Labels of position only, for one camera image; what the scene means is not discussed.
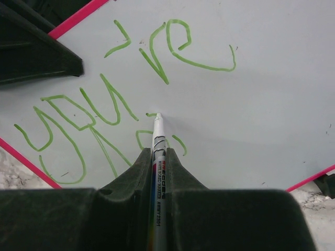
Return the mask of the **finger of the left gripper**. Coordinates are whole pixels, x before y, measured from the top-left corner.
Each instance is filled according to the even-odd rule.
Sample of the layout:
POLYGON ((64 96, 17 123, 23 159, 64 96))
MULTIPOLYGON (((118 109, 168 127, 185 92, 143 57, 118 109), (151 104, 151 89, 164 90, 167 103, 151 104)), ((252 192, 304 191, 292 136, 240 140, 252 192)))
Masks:
POLYGON ((49 36, 53 28, 24 1, 1 1, 1 85, 83 75, 82 59, 49 36))

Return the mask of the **pink-framed whiteboard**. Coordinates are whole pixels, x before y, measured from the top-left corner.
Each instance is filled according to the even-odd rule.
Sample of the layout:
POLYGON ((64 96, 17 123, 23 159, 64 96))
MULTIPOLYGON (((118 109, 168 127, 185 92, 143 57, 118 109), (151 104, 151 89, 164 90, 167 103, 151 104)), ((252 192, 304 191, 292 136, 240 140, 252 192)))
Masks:
POLYGON ((169 146, 210 188, 293 190, 334 169, 334 1, 91 1, 50 32, 84 75, 1 88, 1 147, 101 187, 169 146))

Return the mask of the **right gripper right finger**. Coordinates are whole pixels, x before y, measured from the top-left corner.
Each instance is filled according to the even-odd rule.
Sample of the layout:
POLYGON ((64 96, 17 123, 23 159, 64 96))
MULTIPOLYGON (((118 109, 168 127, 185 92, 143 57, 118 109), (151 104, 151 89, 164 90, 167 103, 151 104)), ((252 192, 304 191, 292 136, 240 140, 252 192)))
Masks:
POLYGON ((168 250, 315 250, 294 197, 282 190, 210 190, 166 152, 168 250))

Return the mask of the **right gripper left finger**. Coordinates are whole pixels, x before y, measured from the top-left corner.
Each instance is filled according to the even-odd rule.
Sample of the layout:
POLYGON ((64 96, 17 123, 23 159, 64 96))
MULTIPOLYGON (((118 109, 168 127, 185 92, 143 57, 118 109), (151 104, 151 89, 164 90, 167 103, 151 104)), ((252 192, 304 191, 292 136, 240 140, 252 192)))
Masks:
POLYGON ((151 151, 101 189, 1 191, 1 250, 146 250, 151 151))

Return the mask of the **white marker pen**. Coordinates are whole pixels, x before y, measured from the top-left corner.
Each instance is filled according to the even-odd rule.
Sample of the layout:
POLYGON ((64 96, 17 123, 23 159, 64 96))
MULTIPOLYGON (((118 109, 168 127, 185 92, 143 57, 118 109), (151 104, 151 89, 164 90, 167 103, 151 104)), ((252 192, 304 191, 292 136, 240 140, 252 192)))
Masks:
POLYGON ((151 151, 152 184, 148 250, 167 250, 165 156, 163 117, 157 113, 154 119, 151 151))

